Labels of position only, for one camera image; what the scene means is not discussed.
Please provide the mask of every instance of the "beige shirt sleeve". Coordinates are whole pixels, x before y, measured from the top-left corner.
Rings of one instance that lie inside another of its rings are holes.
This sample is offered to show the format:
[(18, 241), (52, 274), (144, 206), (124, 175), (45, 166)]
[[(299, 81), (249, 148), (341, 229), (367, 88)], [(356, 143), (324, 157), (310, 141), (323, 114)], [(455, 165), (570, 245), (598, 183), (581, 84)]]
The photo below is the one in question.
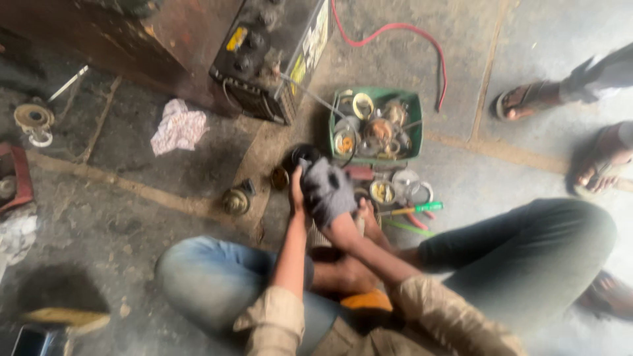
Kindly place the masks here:
[(288, 289), (270, 286), (233, 325), (253, 329), (245, 355), (294, 355), (305, 329), (303, 303)]
[(526, 355), (515, 335), (429, 276), (407, 279), (391, 298), (409, 321), (419, 322), (455, 355)]

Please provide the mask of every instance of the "white plastic part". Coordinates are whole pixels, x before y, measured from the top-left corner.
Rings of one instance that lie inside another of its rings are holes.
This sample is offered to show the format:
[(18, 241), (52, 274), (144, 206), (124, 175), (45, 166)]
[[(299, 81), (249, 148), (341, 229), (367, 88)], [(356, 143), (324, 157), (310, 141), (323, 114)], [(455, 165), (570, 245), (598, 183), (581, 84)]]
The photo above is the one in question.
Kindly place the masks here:
[(44, 135), (44, 137), (46, 137), (46, 141), (44, 142), (40, 142), (38, 140), (36, 140), (33, 135), (28, 137), (28, 141), (35, 147), (48, 147), (51, 145), (51, 143), (53, 143), (53, 135), (50, 132), (42, 132), (42, 135)]

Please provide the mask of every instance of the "dark green pants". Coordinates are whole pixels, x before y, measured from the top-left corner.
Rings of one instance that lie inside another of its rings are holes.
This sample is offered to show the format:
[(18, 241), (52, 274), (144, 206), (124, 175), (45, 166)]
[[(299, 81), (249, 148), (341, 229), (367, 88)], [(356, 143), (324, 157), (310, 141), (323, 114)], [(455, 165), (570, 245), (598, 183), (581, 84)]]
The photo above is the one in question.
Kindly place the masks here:
[(423, 270), (455, 273), (445, 285), (522, 334), (560, 315), (613, 249), (609, 214), (579, 200), (536, 200), (419, 247)]

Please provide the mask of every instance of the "yellow sticker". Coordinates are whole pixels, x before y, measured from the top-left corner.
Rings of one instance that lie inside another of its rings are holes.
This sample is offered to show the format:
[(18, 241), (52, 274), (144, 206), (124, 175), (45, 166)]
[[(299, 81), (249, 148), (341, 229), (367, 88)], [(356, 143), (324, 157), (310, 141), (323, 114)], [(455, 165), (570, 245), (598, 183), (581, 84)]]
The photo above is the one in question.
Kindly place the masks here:
[(229, 43), (227, 44), (227, 51), (237, 51), (239, 49), (239, 46), (244, 43), (246, 35), (248, 35), (248, 29), (245, 27), (238, 27), (237, 30), (235, 30), (233, 36), (231, 36)]
[[(297, 62), (294, 63), (294, 68), (290, 73), (290, 78), (292, 78), (295, 82), (301, 83), (303, 81), (303, 77), (306, 76), (306, 62), (303, 60), (303, 54), (299, 54), (299, 58), (297, 58)], [(292, 95), (295, 95), (297, 88), (295, 88), (294, 84), (291, 84)]]

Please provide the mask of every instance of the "sandal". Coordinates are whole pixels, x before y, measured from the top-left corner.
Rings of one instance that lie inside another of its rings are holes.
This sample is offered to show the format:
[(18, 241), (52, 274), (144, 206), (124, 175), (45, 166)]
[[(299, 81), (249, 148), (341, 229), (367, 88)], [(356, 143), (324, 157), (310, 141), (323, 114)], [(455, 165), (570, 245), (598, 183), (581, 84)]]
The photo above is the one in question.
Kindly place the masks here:
[[(624, 302), (624, 307), (613, 302)], [(589, 288), (578, 299), (578, 304), (598, 315), (610, 315), (624, 321), (633, 321), (633, 289), (630, 289), (608, 272), (600, 271)]]
[(624, 172), (624, 170), (629, 168), (631, 163), (633, 162), (633, 161), (628, 161), (627, 163), (614, 165), (611, 163), (611, 157), (605, 155), (598, 148), (598, 143), (605, 136), (608, 129), (609, 127), (605, 127), (600, 131), (600, 133), (598, 134), (598, 139), (596, 140), (596, 143), (594, 145), (594, 148), (589, 154), (590, 157), (591, 156), (595, 157), (595, 160), (593, 162), (593, 168), (596, 170), (596, 173), (591, 177), (591, 179), (589, 180), (586, 186), (582, 186), (577, 183), (574, 184), (573, 188), (574, 188), (575, 193), (582, 198), (591, 198), (601, 193), (604, 193), (605, 190), (602, 190), (597, 193), (597, 192), (591, 191), (587, 187), (592, 186), (592, 184), (594, 184), (598, 179), (602, 177), (619, 177), (622, 174), (622, 172)]
[(502, 93), (501, 95), (499, 95), (499, 97), (497, 98), (497, 102), (496, 102), (496, 114), (497, 114), (497, 118), (500, 121), (503, 122), (518, 122), (521, 121), (531, 115), (526, 115), (523, 117), (520, 117), (516, 120), (510, 120), (506, 117), (506, 111), (510, 110), (510, 109), (525, 109), (525, 108), (530, 108), (532, 110), (534, 110), (534, 113), (538, 113), (540, 111), (543, 110), (547, 110), (550, 108), (554, 108), (556, 106), (559, 106), (560, 104), (551, 104), (551, 103), (547, 103), (545, 101), (543, 101), (543, 97), (546, 97), (545, 94), (548, 93), (548, 91), (552, 91), (553, 90), (553, 86), (552, 84), (556, 84), (558, 85), (558, 83), (552, 83), (552, 82), (548, 82), (548, 81), (542, 81), (542, 82), (536, 82), (536, 83), (532, 83), (528, 85), (527, 90), (525, 91), (525, 94), (523, 95), (523, 98), (521, 99), (521, 102), (519, 102), (519, 104), (517, 105), (513, 105), (512, 107), (506, 108), (503, 106), (503, 100), (510, 95), (511, 93), (513, 93), (514, 91), (516, 91), (519, 88), (525, 87), (525, 86), (520, 86), (520, 87), (516, 87), (510, 91), (506, 91), (504, 93)]

